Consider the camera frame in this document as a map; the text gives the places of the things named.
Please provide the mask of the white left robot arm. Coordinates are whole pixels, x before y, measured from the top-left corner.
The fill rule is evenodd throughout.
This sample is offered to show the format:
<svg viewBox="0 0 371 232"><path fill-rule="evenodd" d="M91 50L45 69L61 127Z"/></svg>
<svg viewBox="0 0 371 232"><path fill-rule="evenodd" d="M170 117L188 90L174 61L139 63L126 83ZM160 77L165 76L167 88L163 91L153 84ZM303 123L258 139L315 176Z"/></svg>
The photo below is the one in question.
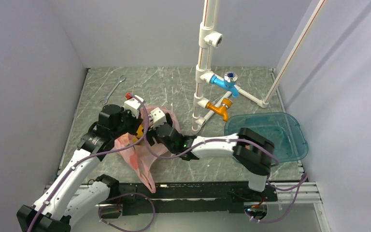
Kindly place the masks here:
<svg viewBox="0 0 371 232"><path fill-rule="evenodd" d="M103 201L113 203L119 198L119 181L105 174L78 196L75 193L110 153L118 137L126 133L137 135L143 121L141 108L137 101L102 108L98 120L81 137L71 160L51 187L32 206L23 205L16 213L22 231L69 232L92 207Z"/></svg>

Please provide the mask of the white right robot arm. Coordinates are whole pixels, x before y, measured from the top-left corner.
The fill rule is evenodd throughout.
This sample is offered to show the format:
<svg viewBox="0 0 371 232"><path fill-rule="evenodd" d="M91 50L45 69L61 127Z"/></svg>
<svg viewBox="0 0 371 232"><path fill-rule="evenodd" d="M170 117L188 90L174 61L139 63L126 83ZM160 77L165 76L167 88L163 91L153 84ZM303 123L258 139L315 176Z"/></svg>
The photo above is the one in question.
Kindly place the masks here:
<svg viewBox="0 0 371 232"><path fill-rule="evenodd" d="M234 158L249 171L247 195L258 201L266 193L265 185L271 173L274 143L249 128L221 137L183 135L169 123L170 115L150 113L149 131L158 144L164 145L175 158L186 161L211 157Z"/></svg>

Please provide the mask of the pink plastic bag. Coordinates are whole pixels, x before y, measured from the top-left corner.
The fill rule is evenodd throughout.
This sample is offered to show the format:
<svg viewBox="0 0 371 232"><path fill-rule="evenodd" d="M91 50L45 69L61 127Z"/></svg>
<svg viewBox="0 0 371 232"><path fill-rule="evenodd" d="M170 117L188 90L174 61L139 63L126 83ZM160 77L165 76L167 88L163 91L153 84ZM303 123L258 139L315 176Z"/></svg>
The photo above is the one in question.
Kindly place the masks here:
<svg viewBox="0 0 371 232"><path fill-rule="evenodd" d="M164 113L169 113L173 120L173 127L176 128L181 133L179 121L173 111L170 111L165 107L157 105L148 105L146 106L146 109L147 112L150 113L157 107L159 107ZM138 141L138 138L135 135L125 133L114 141L113 150L124 148L135 143L136 141ZM149 144L151 146L151 150L158 156L166 155L169 152L169 150L163 144L151 145L152 144L151 142L149 142ZM153 180L150 169L152 164L157 160L157 158L150 154L150 152L145 147L144 141L141 141L134 147L120 151L119 154L122 156L125 162L135 171L139 179L148 188L148 190L151 193L155 193L156 185Z"/></svg>

